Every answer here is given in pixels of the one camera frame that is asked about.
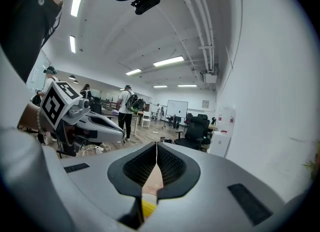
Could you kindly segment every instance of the fluorescent light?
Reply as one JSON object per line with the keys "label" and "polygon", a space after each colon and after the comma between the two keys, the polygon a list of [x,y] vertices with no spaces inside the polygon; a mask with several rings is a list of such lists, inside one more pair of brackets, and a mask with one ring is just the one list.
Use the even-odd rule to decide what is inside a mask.
{"label": "fluorescent light", "polygon": [[183,85],[178,85],[178,87],[197,87],[196,84],[183,84]]}
{"label": "fluorescent light", "polygon": [[176,63],[176,62],[183,62],[183,61],[184,61],[184,57],[179,56],[179,57],[170,58],[170,59],[166,59],[163,61],[153,63],[153,65],[155,65],[156,67],[159,67],[159,66],[163,66],[163,65],[167,65],[167,64],[171,64],[171,63]]}
{"label": "fluorescent light", "polygon": [[81,0],[73,0],[71,7],[71,15],[77,17]]}
{"label": "fluorescent light", "polygon": [[70,35],[70,47],[71,52],[76,53],[76,38],[73,35]]}
{"label": "fluorescent light", "polygon": [[139,72],[141,72],[141,70],[140,69],[136,69],[136,70],[133,70],[133,71],[125,73],[125,74],[130,76],[130,75],[133,75],[133,74],[136,74],[136,73],[139,73]]}

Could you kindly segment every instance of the white chair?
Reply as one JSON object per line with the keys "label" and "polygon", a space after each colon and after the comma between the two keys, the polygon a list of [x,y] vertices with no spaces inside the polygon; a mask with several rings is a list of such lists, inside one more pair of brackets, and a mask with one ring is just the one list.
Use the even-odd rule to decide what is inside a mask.
{"label": "white chair", "polygon": [[149,122],[148,126],[145,125],[145,127],[148,127],[148,129],[150,129],[150,124],[151,124],[151,115],[150,115],[150,112],[146,112],[144,111],[143,112],[143,115],[142,115],[142,128],[144,127],[144,122]]}

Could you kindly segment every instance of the woman with dark hair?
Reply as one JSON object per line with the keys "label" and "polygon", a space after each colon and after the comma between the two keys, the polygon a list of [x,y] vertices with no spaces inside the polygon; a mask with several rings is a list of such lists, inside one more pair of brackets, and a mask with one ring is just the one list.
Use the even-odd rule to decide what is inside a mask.
{"label": "woman with dark hair", "polygon": [[90,101],[92,101],[93,99],[90,91],[90,85],[88,83],[80,91],[80,94],[83,96],[84,99],[88,99]]}

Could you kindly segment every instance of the person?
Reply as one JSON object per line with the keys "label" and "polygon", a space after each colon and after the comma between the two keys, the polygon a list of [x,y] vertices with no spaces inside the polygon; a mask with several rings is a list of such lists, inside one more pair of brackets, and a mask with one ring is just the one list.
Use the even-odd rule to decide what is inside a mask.
{"label": "person", "polygon": [[124,87],[124,91],[121,92],[121,94],[118,97],[118,101],[116,102],[116,110],[119,111],[118,116],[118,125],[121,129],[126,129],[126,138],[125,141],[130,141],[130,134],[131,134],[131,120],[132,120],[132,112],[127,109],[126,103],[129,100],[129,98],[135,95],[135,93],[132,91],[130,85],[126,85]]}
{"label": "person", "polygon": [[[45,73],[45,77],[46,77],[46,80],[45,80],[45,83],[44,83],[44,87],[43,87],[42,91],[38,91],[37,92],[37,95],[41,96],[41,97],[46,95],[46,93],[48,92],[49,87],[50,87],[52,82],[59,81],[59,79],[55,76],[57,74],[57,71],[55,70],[55,68],[53,66],[49,66],[47,69],[45,69],[43,71],[43,73]],[[52,132],[50,134],[51,134],[51,140],[53,142],[56,142],[57,141],[56,135],[54,133],[52,133]],[[38,138],[38,140],[39,140],[39,142],[41,144],[45,144],[46,143],[45,137],[46,137],[46,134],[43,134],[43,133],[40,133],[40,132],[37,135],[37,138]]]}
{"label": "person", "polygon": [[83,96],[84,99],[88,99],[89,101],[93,100],[91,91],[90,91],[90,85],[88,83],[80,91],[80,94]]}
{"label": "person", "polygon": [[[11,65],[26,83],[42,46],[60,24],[63,0],[7,1],[4,10],[8,12],[2,22],[6,26],[1,31],[0,43]],[[38,129],[38,110],[39,107],[28,103],[19,124]],[[40,124],[43,131],[54,131],[43,114],[40,116]]]}
{"label": "person", "polygon": [[160,120],[161,119],[161,108],[162,106],[158,103],[158,105],[156,105],[156,112],[157,112],[157,119]]}

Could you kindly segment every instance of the white t-shirt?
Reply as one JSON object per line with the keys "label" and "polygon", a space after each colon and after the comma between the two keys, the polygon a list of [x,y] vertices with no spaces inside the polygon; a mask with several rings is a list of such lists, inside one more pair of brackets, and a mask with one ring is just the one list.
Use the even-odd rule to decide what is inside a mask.
{"label": "white t-shirt", "polygon": [[48,89],[49,89],[49,87],[50,87],[52,82],[54,82],[54,81],[58,82],[59,81],[58,78],[56,78],[56,76],[53,76],[53,77],[54,77],[55,80],[53,78],[47,78],[45,80],[45,84],[44,84],[44,87],[43,87],[43,90],[42,90],[42,92],[44,94],[47,93],[47,91],[48,91]]}
{"label": "white t-shirt", "polygon": [[119,96],[119,99],[121,100],[121,106],[119,109],[120,113],[132,114],[132,112],[127,109],[126,103],[129,100],[129,98],[131,97],[131,95],[134,95],[134,94],[135,93],[132,90],[130,90],[130,91],[124,90],[123,92],[120,93],[120,96]]}

